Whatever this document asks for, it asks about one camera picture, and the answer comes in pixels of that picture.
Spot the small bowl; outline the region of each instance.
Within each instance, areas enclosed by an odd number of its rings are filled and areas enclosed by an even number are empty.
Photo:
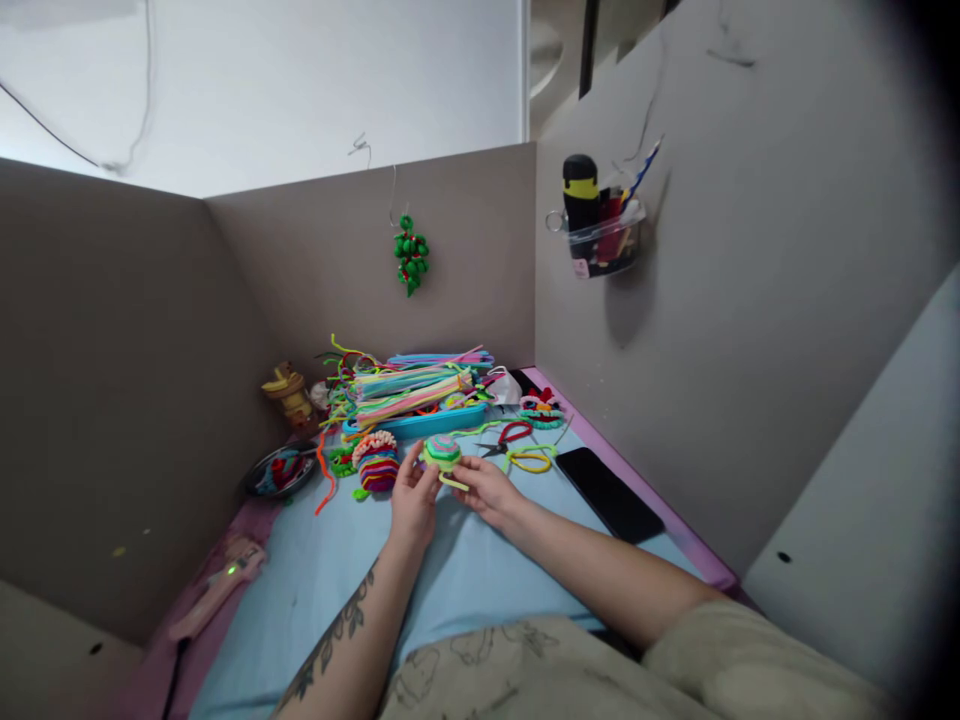
[[[270,463],[273,462],[273,459],[284,450],[296,450],[298,452],[312,450],[312,452],[306,456],[303,467],[300,469],[299,477],[285,485],[283,489],[266,495],[257,492],[257,484],[263,480],[264,472],[266,472],[267,468],[270,466]],[[243,478],[243,489],[246,490],[248,495],[259,498],[267,498],[270,500],[283,500],[284,498],[290,497],[300,490],[304,485],[306,485],[316,472],[317,466],[320,464],[317,462],[316,451],[317,444],[312,440],[298,440],[297,442],[292,442],[284,445],[283,447],[277,448],[272,453],[261,458],[256,465],[250,468]]]

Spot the pink table edge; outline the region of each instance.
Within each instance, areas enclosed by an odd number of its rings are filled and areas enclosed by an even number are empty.
[[[110,706],[111,718],[157,720],[163,714],[163,705],[176,659],[176,643],[167,637],[170,626],[190,611],[206,590],[207,578],[223,569],[227,538],[234,534],[242,534],[252,538],[261,547],[265,547],[273,530],[274,520],[282,509],[283,506],[279,502],[264,502],[254,498],[247,499],[243,503],[220,541],[207,554],[206,560],[193,580],[177,596],[176,601],[167,611],[160,626],[144,648],[143,660],[136,671],[114,696]],[[180,682],[170,708],[171,720],[187,720],[190,715],[193,703],[200,693],[207,673],[213,667],[230,623],[233,622],[233,616],[236,615],[248,587],[248,584],[243,584],[234,590],[204,631],[190,644],[180,666]]]
[[[584,445],[593,450],[597,457],[613,471],[623,482],[653,510],[666,527],[667,536],[676,543],[693,566],[700,571],[704,582],[725,593],[734,593],[739,589],[740,580],[736,574],[718,558],[707,544],[690,529],[673,508],[661,498],[657,492],[640,477],[620,453],[608,443],[603,436],[591,425],[582,413],[576,411],[573,404],[567,400],[540,370],[536,367],[523,368],[524,374],[541,388],[553,388],[554,394],[566,408],[567,412],[574,412],[571,429],[583,440]]]

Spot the blue tray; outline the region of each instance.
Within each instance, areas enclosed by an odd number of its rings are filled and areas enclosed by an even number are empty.
[[[412,418],[397,418],[377,425],[377,430],[393,433],[397,440],[428,437],[441,433],[462,430],[468,427],[480,427],[484,423],[488,403],[471,405],[456,410],[442,410],[433,415],[420,415]],[[343,424],[343,434],[353,435],[359,432],[352,420]]]

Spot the light blue cloth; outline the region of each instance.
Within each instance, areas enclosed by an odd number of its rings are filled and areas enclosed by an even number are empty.
[[[499,410],[489,411],[491,418]],[[555,442],[560,430],[534,430],[519,445]],[[483,437],[460,437],[464,454],[481,454],[477,442],[495,443],[499,428]],[[411,443],[402,443],[401,457]],[[560,452],[582,447],[568,431]],[[502,456],[492,460],[503,462]],[[554,467],[532,474],[511,467],[510,478],[529,498],[553,512],[607,533],[576,488]],[[311,481],[283,510],[267,543],[263,574],[243,597],[213,667],[190,713],[200,718],[266,718],[323,631],[360,584],[390,530],[389,500],[358,503],[356,475],[338,481],[336,496],[319,517],[327,480]],[[701,577],[666,535],[640,545]],[[530,615],[568,615],[587,630],[599,621],[570,593],[444,488],[437,499],[437,530],[410,600],[394,667],[411,650],[450,635]]]

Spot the pink device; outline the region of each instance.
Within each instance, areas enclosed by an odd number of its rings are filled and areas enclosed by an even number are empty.
[[[186,617],[170,626],[170,639],[195,638],[217,614],[223,601],[240,583],[252,582],[267,561],[263,548],[245,537],[236,537],[227,546],[227,565]]]

